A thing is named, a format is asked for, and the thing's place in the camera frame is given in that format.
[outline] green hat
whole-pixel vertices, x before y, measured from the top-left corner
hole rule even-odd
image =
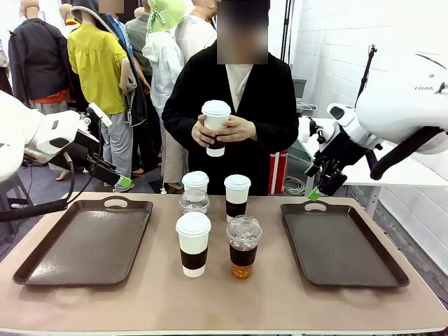
[[[183,18],[186,3],[183,0],[148,0],[151,14],[148,20],[148,31],[167,32],[174,28]]]

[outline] red and white box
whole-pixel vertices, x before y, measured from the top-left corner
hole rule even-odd
[[[285,150],[280,153],[271,154],[269,190],[267,191],[269,195],[280,194],[283,192],[287,163],[288,154]]]

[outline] table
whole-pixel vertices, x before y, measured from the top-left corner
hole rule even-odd
[[[313,118],[317,125],[330,127],[335,123],[334,119]],[[307,142],[298,139],[302,147],[306,150],[311,158],[319,150],[317,136],[310,137]],[[378,158],[382,158],[392,151],[395,146],[384,142],[381,144],[383,150],[375,150]],[[388,169],[383,177],[376,181],[370,178],[370,168],[366,159],[359,160],[353,166],[345,167],[342,172],[347,176],[344,185],[347,186],[372,186],[373,189],[369,194],[367,206],[365,210],[373,217],[377,208],[379,194],[383,186],[414,186],[414,187],[446,187],[448,181],[440,175],[427,168],[424,164],[415,160],[413,157],[407,157],[402,162]],[[314,187],[314,177],[307,178],[307,187],[305,195],[308,196]]]
[[[80,199],[108,193],[85,192]],[[175,223],[179,195],[126,194],[154,202],[148,229],[127,281],[109,288],[44,289],[13,283],[12,276],[61,217],[43,219],[0,264],[0,331],[46,335],[181,334],[396,334],[442,330],[448,312],[381,229],[349,198],[349,204],[397,260],[410,285],[395,290],[319,288],[295,264],[281,222],[280,204],[305,197],[250,197],[247,214],[260,220],[263,236],[252,277],[230,271],[225,198],[211,196],[212,222],[206,272],[183,275]]]

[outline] green shirt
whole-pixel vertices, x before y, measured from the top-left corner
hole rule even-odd
[[[137,58],[137,61],[139,61],[145,77],[151,77],[153,75],[151,63],[141,52],[146,44],[148,20],[149,14],[142,13],[138,19],[133,19],[126,23],[126,32],[132,44],[132,51],[134,51],[134,56]]]
[[[124,112],[125,97],[119,85],[121,60],[127,55],[115,36],[93,24],[83,24],[69,35],[68,49],[86,100],[107,114]]]

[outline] black tray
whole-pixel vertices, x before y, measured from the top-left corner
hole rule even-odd
[[[322,206],[325,211],[317,209]],[[295,259],[313,284],[371,288],[409,284],[406,273],[352,206],[305,202],[282,204],[281,212]]]
[[[126,206],[106,206],[120,200]],[[119,284],[129,276],[152,202],[120,196],[74,202],[13,276],[29,286]]]

